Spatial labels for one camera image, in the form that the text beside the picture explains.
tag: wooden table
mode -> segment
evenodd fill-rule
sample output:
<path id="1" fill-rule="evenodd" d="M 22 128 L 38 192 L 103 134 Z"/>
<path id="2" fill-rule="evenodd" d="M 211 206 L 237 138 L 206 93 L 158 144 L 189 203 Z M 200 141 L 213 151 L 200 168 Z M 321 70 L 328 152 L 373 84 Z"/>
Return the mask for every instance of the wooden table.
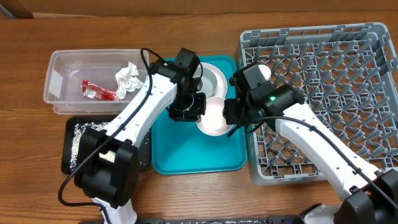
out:
<path id="1" fill-rule="evenodd" d="M 398 13 L 305 12 L 222 16 L 93 17 L 0 21 L 0 223 L 77 223 L 100 218 L 97 208 L 57 200 L 65 122 L 43 101 L 50 56 L 64 49 L 139 49 L 173 57 L 234 57 L 249 29 L 383 22 L 398 45 Z M 65 198 L 89 201 L 70 184 Z M 142 218 L 239 218 L 296 214 L 314 203 L 339 203 L 328 182 L 259 187 L 246 166 L 236 172 L 162 176 L 140 174 L 132 198 Z"/>

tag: plastic bin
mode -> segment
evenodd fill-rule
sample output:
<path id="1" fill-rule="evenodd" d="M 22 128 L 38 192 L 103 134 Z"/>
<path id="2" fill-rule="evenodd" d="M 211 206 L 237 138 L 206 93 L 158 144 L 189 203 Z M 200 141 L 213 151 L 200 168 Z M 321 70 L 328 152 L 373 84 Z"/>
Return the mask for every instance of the plastic bin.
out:
<path id="1" fill-rule="evenodd" d="M 147 52 L 144 56 L 149 61 Z M 54 105 L 57 114 L 118 114 L 137 94 L 127 93 L 125 99 L 104 101 L 83 96 L 82 82 L 89 80 L 95 85 L 117 90 L 115 74 L 137 65 L 139 79 L 146 78 L 146 68 L 140 50 L 59 50 L 52 54 L 44 85 L 44 101 Z"/>
<path id="2" fill-rule="evenodd" d="M 268 65 L 272 82 L 305 95 L 318 119 L 358 156 L 382 172 L 398 169 L 398 59 L 384 24 L 248 30 L 237 58 L 239 68 L 255 60 Z M 246 138 L 255 184 L 325 179 L 266 124 Z"/>

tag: clear plastic container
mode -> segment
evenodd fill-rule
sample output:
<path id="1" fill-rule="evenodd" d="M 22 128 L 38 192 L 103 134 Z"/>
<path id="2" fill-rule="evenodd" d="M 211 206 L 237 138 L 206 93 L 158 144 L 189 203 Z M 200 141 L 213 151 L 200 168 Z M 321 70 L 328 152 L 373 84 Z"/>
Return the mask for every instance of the clear plastic container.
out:
<path id="1" fill-rule="evenodd" d="M 147 52 L 144 56 L 149 61 Z M 83 96 L 82 82 L 116 91 L 115 74 L 132 62 L 144 81 L 146 68 L 140 50 L 59 50 L 52 54 L 44 85 L 44 101 L 54 105 L 57 114 L 118 114 L 134 98 L 138 90 L 125 99 L 105 101 Z"/>

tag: wood grain surface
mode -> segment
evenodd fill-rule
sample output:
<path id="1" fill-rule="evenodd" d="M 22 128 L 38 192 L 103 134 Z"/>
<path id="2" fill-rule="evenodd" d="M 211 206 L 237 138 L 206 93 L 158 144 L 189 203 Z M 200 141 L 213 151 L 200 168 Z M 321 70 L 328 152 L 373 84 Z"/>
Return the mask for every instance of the wood grain surface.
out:
<path id="1" fill-rule="evenodd" d="M 203 15 L 226 13 L 397 10 L 396 0 L 1 0 L 36 13 L 90 16 Z"/>
<path id="2" fill-rule="evenodd" d="M 236 14 L 222 16 L 93 17 L 0 21 L 0 223 L 77 223 L 101 218 L 97 208 L 57 200 L 65 123 L 43 101 L 51 54 L 65 49 L 139 49 L 173 57 L 234 57 L 249 29 L 383 22 L 398 45 L 396 11 Z M 65 198 L 89 201 L 70 184 Z M 246 166 L 236 172 L 162 176 L 140 174 L 132 198 L 142 218 L 239 218 L 296 214 L 339 203 L 328 182 L 259 187 Z"/>

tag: crumpled white paper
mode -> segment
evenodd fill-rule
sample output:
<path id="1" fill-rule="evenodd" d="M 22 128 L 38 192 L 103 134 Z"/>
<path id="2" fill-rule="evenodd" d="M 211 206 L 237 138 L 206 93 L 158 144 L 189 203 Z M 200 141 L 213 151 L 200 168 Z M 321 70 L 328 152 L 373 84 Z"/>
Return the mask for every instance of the crumpled white paper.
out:
<path id="1" fill-rule="evenodd" d="M 116 94 L 119 97 L 119 100 L 126 97 L 127 91 L 132 92 L 134 90 L 141 89 L 142 86 L 144 86 L 144 83 L 137 78 L 138 74 L 137 66 L 129 62 L 128 67 L 122 68 L 115 75 L 116 82 L 118 83 Z"/>

